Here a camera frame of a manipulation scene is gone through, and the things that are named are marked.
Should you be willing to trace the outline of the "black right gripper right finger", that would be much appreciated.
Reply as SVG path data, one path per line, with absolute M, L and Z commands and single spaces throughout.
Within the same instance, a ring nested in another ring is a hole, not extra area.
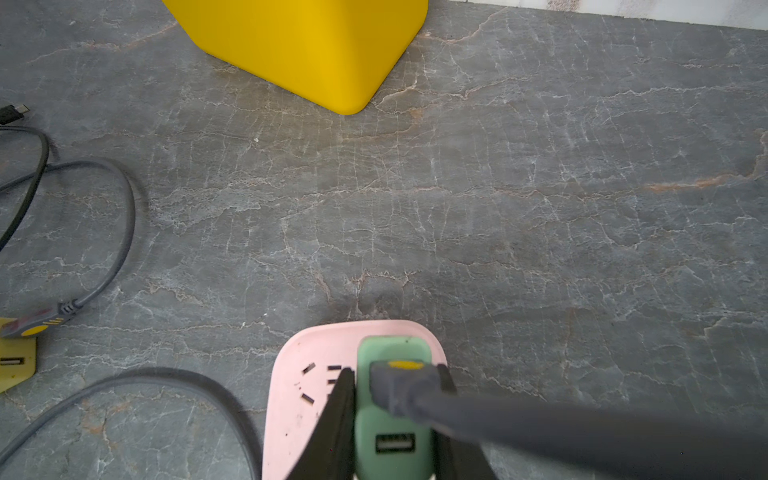
M 441 392 L 448 405 L 440 406 L 438 424 L 433 427 L 434 467 L 437 479 L 496 479 L 470 426 L 475 410 L 457 395 L 457 389 L 445 364 L 437 365 Z

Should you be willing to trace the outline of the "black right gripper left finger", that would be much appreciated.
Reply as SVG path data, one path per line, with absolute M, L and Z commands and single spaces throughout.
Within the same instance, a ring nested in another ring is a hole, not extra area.
M 350 368 L 344 368 L 304 451 L 287 478 L 352 480 L 355 475 L 355 416 L 355 375 Z

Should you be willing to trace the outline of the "green USB wall charger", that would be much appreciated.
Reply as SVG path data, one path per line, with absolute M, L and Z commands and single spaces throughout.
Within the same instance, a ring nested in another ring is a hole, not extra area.
M 370 336 L 357 352 L 355 475 L 358 479 L 430 479 L 434 475 L 433 434 L 374 404 L 370 367 L 378 361 L 430 363 L 428 344 L 412 336 Z

